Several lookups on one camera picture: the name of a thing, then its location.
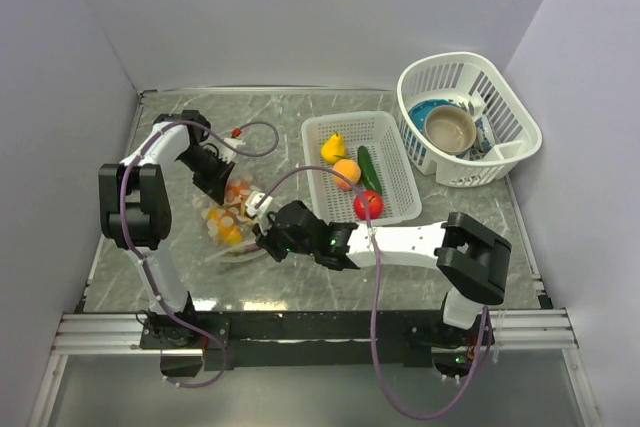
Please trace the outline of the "yellow fake lemon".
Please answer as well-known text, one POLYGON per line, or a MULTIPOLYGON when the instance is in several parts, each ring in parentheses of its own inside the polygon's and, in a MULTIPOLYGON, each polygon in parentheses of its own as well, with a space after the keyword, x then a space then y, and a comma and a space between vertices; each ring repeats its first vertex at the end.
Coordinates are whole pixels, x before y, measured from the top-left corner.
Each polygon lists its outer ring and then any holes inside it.
POLYGON ((250 185, 242 178, 228 181, 225 189, 225 203, 229 205, 241 204, 251 195, 250 185))

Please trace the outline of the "polka dot zip bag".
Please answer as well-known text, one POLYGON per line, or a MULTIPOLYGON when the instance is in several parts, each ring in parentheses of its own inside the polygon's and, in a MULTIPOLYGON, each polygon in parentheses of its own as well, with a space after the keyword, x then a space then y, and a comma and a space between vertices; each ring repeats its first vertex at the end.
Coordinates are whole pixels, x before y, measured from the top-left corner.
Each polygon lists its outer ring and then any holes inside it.
POLYGON ((266 252, 255 243, 255 224, 246 213, 249 196, 260 187, 248 170, 232 174, 227 181, 221 203, 205 194, 195 194, 192 206, 203 219, 208 243, 213 251, 207 263, 240 264, 256 260, 266 252))

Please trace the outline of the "orange fake peach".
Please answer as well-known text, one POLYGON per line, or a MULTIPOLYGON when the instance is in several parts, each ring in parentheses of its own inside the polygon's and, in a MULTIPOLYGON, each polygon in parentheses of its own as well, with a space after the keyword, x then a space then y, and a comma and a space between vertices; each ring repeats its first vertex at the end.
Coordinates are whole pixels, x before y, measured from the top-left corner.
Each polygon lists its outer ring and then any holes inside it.
POLYGON ((343 158, 333 165, 333 180, 341 190, 351 190, 361 178, 361 169, 354 160, 343 158))

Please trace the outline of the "red fake apple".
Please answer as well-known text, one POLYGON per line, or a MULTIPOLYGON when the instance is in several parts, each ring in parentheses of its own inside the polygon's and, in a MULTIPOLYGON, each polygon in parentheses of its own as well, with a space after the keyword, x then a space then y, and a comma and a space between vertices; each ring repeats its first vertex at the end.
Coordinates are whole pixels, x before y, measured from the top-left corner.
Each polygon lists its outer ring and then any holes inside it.
POLYGON ((362 195, 355 197, 353 210, 360 220, 365 220, 366 215, 371 220, 378 219, 384 212, 383 198, 375 191, 364 191, 362 195))

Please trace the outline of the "yellow fake pear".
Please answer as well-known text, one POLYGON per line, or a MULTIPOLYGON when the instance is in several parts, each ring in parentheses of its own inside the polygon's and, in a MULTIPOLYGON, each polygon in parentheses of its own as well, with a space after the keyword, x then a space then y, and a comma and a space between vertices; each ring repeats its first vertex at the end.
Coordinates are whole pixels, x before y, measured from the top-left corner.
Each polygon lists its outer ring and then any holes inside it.
POLYGON ((322 146, 320 155, 330 165, 346 159, 347 148, 343 136, 339 133, 334 133, 322 146))

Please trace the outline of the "green fake vegetable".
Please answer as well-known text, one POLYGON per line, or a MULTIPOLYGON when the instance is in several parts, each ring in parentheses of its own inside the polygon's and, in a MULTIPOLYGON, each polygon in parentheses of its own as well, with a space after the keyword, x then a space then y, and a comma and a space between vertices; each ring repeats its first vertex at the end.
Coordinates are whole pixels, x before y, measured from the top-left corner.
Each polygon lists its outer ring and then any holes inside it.
POLYGON ((381 182, 373 165, 372 157, 365 146, 359 146, 357 149, 357 163, 361 170, 361 182, 364 187, 382 195, 381 182))

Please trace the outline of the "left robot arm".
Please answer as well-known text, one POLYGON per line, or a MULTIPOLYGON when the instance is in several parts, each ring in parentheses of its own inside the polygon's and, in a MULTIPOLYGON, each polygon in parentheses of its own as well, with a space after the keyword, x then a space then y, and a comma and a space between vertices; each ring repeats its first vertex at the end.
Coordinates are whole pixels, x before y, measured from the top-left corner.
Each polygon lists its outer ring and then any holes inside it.
POLYGON ((135 153, 98 173, 102 233, 127 253, 142 279, 149 330, 178 349, 211 335, 196 322, 191 295, 163 244, 172 225, 163 170, 182 162, 198 189, 223 201, 234 163, 205 146, 210 134, 211 124, 196 110, 163 114, 135 153))

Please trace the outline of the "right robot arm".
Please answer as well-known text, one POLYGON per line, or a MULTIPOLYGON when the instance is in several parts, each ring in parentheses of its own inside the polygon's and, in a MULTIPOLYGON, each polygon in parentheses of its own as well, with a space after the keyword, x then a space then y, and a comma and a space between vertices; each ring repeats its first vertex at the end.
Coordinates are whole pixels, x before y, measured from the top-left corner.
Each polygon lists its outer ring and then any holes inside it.
POLYGON ((256 222, 257 246, 278 262, 294 253, 334 271, 383 265, 440 271, 451 289, 437 331, 449 345, 460 345, 471 335, 483 307, 504 302, 511 243, 465 213, 452 212, 444 222, 423 226, 369 227, 327 223, 299 200, 274 212, 271 201, 255 194, 246 212, 256 222))

